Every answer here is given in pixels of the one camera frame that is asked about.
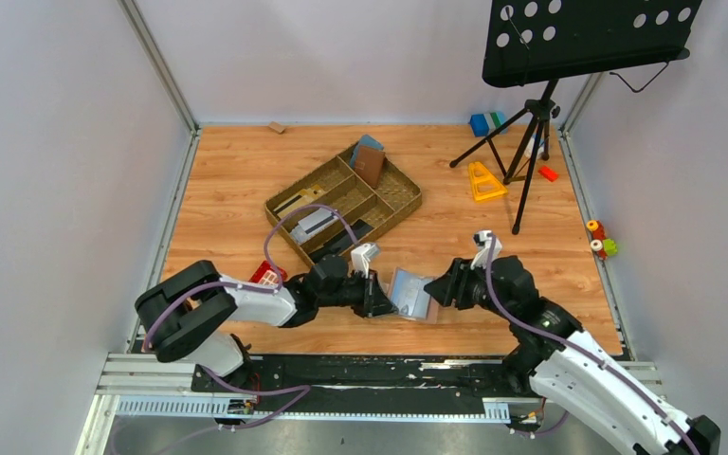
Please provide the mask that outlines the pink card holder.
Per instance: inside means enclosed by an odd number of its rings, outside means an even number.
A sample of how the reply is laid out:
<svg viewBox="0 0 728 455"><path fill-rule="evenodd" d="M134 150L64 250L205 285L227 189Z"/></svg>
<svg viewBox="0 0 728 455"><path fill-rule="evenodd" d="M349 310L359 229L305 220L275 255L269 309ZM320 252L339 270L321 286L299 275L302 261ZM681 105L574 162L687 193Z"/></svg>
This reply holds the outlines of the pink card holder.
<svg viewBox="0 0 728 455"><path fill-rule="evenodd" d="M425 290L433 281L423 276L397 267L389 287L389 299L397 308L401 318L434 324L437 322L439 303Z"/></svg>

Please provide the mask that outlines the black card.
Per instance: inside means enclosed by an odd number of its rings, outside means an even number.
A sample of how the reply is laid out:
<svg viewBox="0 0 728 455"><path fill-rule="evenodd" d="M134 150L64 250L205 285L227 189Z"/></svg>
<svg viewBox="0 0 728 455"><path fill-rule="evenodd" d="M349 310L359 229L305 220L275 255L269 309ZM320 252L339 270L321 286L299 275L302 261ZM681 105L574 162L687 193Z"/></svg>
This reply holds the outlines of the black card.
<svg viewBox="0 0 728 455"><path fill-rule="evenodd" d="M351 225L352 231L358 240L361 240L366 234L373 230L373 227L362 219L356 220ZM353 245L353 241L347 231L343 229L334 235L330 240L325 242L320 248L311 252L309 258L314 262L319 262L327 255L340 255L343 251Z"/></svg>

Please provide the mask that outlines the white VIP card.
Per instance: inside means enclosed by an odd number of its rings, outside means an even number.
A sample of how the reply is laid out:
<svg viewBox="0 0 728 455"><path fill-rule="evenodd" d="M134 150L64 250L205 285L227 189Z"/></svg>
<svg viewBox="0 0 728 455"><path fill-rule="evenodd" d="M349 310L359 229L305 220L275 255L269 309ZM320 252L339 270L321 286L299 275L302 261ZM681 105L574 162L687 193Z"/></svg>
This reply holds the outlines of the white VIP card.
<svg viewBox="0 0 728 455"><path fill-rule="evenodd" d="M298 225L303 227L308 233L312 233L313 236L315 236L330 226L336 218L336 215L331 210L316 209L305 218L299 220Z"/></svg>

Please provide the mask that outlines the white patterned card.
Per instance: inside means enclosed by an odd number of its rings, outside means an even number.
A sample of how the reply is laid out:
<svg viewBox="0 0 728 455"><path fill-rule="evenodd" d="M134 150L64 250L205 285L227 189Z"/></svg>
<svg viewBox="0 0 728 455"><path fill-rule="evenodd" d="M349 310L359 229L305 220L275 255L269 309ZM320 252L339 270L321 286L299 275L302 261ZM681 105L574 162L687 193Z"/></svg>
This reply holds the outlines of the white patterned card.
<svg viewBox="0 0 728 455"><path fill-rule="evenodd" d="M289 231L289 235L291 238L298 244L302 245L308 240L310 240L313 237L312 233L308 233L303 227L300 225L295 226L292 230Z"/></svg>

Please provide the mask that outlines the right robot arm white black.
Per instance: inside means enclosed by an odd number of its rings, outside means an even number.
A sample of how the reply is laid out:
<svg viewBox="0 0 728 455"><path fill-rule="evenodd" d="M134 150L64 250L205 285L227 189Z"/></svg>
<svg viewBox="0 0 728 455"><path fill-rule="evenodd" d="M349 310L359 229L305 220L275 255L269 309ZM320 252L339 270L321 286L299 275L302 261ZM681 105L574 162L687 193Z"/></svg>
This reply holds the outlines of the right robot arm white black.
<svg viewBox="0 0 728 455"><path fill-rule="evenodd" d="M622 368L573 315L539 294L518 257L488 268L456 258L424 289L443 306L480 306L509 321L519 342L502 361L511 393L553 400L621 454L719 453L713 420L688 416Z"/></svg>

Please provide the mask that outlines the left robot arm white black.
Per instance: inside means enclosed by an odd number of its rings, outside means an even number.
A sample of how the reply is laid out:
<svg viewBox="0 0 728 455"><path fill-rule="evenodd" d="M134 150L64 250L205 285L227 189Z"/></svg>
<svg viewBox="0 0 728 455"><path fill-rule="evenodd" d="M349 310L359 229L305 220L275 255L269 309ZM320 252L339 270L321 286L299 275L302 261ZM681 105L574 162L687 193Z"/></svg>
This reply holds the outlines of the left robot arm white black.
<svg viewBox="0 0 728 455"><path fill-rule="evenodd" d="M374 270L352 271L330 255L280 288L241 282L198 261L145 291L135 301L146 332L144 347L161 363L182 359L215 373L229 391L251 382L246 348L235 336L219 333L226 321L299 327L324 307L349 307L364 319L397 313Z"/></svg>

